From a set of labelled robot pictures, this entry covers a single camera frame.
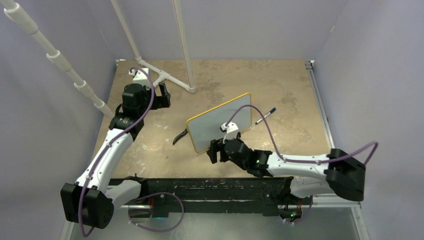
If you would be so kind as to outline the yellow framed whiteboard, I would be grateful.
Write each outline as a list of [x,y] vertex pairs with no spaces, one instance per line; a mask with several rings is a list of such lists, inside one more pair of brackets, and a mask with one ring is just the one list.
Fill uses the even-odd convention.
[[244,107],[239,110],[239,108],[251,103],[252,96],[247,92],[189,118],[186,121],[186,129],[194,151],[203,153],[210,147],[211,140],[223,138],[225,133],[220,130],[220,127],[228,120],[236,124],[240,132],[250,128],[253,124],[252,109]]

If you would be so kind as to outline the white marker pen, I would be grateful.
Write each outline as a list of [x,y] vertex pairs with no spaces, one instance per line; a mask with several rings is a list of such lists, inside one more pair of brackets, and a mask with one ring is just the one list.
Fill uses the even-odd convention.
[[261,117],[260,119],[258,119],[255,122],[255,125],[258,125],[259,123],[261,123],[264,119],[266,119],[269,115],[271,115],[272,113],[274,113],[276,111],[276,108],[272,108],[270,111],[268,111],[263,117]]

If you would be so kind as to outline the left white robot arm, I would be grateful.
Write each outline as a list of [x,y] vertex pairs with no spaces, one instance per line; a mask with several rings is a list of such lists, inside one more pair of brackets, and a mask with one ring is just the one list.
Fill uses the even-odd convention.
[[61,188],[67,221],[104,229],[116,208],[130,200],[138,205],[148,201],[148,189],[136,180],[125,180],[112,189],[108,189],[108,185],[124,153],[143,128],[148,111],[171,106],[165,83],[158,86],[160,95],[156,95],[154,88],[138,83],[124,87],[122,102],[115,109],[101,148],[83,174]]

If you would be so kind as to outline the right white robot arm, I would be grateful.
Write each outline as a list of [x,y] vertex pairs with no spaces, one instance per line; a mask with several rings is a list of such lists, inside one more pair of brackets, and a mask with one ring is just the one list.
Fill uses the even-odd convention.
[[279,156],[270,150],[251,149],[236,138],[212,140],[206,154],[212,164],[230,161],[258,178],[289,177],[280,191],[288,204],[320,194],[336,194],[353,202],[364,199],[365,164],[338,148],[329,154]]

